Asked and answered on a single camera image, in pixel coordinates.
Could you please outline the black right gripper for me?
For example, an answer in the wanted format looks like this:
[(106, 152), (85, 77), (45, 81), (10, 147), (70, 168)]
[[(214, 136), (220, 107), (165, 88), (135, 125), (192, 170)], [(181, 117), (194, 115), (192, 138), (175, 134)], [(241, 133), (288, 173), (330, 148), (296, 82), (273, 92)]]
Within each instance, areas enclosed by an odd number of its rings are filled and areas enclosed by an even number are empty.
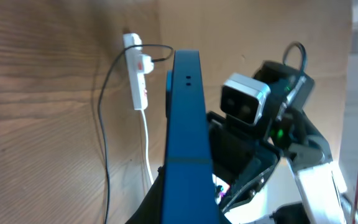
[(249, 203), (278, 165), (280, 149), (264, 139), (253, 139), (215, 112), (207, 113), (213, 174), (229, 185), (218, 203), (226, 213)]

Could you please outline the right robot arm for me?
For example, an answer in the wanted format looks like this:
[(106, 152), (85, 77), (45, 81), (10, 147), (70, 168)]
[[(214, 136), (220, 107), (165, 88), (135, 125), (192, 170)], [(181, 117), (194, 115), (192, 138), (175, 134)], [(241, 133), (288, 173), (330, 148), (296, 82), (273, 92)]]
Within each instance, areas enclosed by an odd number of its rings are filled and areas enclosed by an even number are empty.
[(301, 200), (258, 223), (358, 222), (329, 143), (304, 112), (313, 88), (303, 68), (273, 61), (252, 77), (234, 73), (224, 82), (221, 114), (207, 114), (213, 174), (227, 184), (215, 187), (221, 216), (250, 203), (284, 159)]

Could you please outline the blue Galaxy smartphone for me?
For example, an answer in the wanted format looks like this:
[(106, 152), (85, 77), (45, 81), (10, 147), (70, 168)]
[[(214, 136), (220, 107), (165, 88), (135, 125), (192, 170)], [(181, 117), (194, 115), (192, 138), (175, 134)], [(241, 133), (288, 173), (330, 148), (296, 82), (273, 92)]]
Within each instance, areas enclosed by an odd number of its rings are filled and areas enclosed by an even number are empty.
[(219, 223), (200, 54), (177, 50), (171, 74), (162, 223)]

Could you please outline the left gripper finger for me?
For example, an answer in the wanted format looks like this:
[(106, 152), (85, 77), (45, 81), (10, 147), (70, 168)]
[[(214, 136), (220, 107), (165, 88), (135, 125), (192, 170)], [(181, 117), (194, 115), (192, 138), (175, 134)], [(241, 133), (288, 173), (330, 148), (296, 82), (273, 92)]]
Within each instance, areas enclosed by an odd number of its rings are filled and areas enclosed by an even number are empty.
[(165, 168), (158, 168), (158, 176), (142, 203), (126, 224), (160, 224)]

